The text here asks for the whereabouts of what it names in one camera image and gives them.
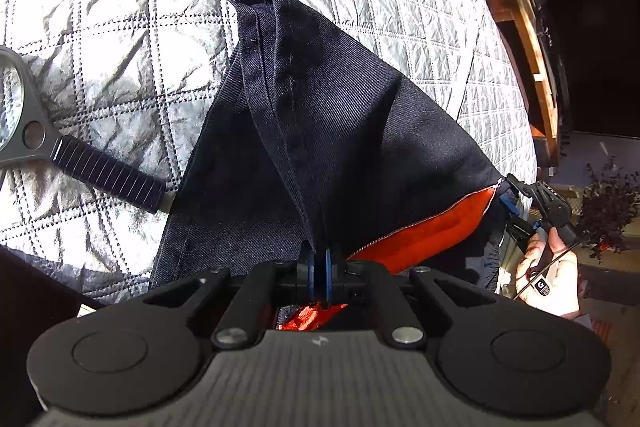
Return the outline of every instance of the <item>dark denim fabric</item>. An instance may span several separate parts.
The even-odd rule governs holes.
[[[239,42],[174,201],[152,286],[210,266],[238,274],[296,259],[304,239],[348,257],[500,178],[433,100],[315,10],[297,0],[230,1]],[[450,254],[450,272],[462,267],[464,279],[486,285],[497,253],[495,240],[485,245],[501,237],[504,213],[487,213],[481,229],[469,248],[437,257]]]

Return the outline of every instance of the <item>quilted bedspread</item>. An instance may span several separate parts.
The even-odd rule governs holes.
[[[500,172],[534,180],[524,104],[484,0],[301,1],[457,118]],[[0,7],[0,42],[33,71],[53,124],[176,189],[237,41],[228,1]],[[8,168],[0,188],[0,243],[104,302],[146,290],[165,221],[43,162]]]

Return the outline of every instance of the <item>mattress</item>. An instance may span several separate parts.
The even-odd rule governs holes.
[[[526,111],[485,0],[300,1],[410,78],[500,172],[534,180]],[[53,124],[175,190],[238,40],[228,1],[0,6],[0,42],[33,71]],[[0,243],[105,303],[146,291],[166,218],[44,162],[8,168],[0,188]]]

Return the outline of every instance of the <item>wooden furniture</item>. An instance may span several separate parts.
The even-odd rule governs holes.
[[[519,82],[524,84],[523,98],[526,100],[527,112],[529,113],[538,166],[542,168],[558,167],[560,160],[558,105],[552,89],[553,79],[545,64],[545,52],[537,35],[534,4],[532,0],[486,1],[498,24],[514,24],[518,39],[515,44],[524,50],[526,68],[523,68],[522,65],[518,66],[514,53],[509,46],[506,46],[513,68],[518,74]],[[513,41],[510,42],[509,38],[506,38],[507,36],[503,37],[510,43],[511,48],[515,47]],[[532,94],[529,96],[529,100],[527,100],[526,92]]]

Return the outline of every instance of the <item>silver screw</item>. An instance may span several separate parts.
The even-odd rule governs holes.
[[[415,344],[422,340],[424,334],[418,329],[411,326],[402,326],[396,328],[391,336],[393,340],[400,344]]]
[[[246,342],[246,333],[241,328],[226,328],[216,333],[216,340],[225,346],[234,346]]]

